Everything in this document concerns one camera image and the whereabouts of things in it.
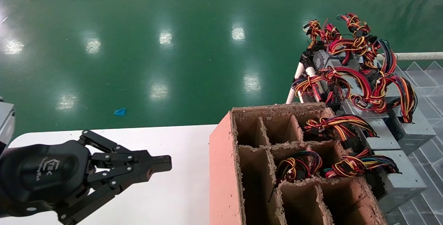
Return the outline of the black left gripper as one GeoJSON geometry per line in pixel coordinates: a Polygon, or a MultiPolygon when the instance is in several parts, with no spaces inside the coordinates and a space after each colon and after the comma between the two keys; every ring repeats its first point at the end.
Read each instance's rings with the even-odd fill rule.
{"type": "Polygon", "coordinates": [[[133,184],[147,182],[154,173],[172,169],[169,155],[152,156],[147,150],[132,151],[91,130],[78,142],[35,144],[8,148],[1,156],[1,216],[24,217],[69,206],[87,193],[84,180],[91,162],[98,168],[130,167],[105,180],[95,192],[76,204],[57,209],[59,221],[76,225],[133,184]]]}

